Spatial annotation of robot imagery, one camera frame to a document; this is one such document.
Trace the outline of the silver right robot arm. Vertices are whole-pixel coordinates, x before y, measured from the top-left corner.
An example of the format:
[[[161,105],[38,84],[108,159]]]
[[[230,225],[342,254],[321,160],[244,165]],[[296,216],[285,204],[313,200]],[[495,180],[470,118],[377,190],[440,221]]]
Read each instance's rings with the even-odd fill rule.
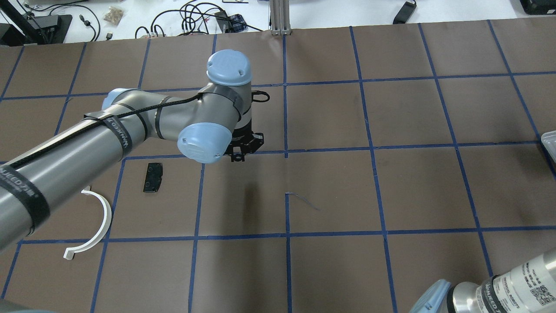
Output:
[[[436,281],[411,313],[554,313],[556,250],[552,248],[481,284]]]

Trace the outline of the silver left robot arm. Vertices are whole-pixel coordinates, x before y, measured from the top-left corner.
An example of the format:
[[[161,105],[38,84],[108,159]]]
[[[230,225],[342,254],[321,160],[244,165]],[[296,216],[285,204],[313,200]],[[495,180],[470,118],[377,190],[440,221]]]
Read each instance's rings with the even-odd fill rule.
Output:
[[[1,166],[0,245],[5,250],[33,234],[105,170],[148,138],[174,141],[202,164],[228,155],[243,162],[264,144],[252,131],[252,64],[236,50],[207,60],[208,83],[187,99],[117,88],[100,111]]]

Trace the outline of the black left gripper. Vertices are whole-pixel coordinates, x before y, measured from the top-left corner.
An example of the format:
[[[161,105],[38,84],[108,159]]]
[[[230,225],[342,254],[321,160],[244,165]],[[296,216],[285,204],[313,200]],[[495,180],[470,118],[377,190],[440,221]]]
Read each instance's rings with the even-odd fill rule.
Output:
[[[235,129],[224,155],[231,156],[231,162],[244,162],[245,156],[254,154],[265,143],[263,133],[252,131],[252,121]]]

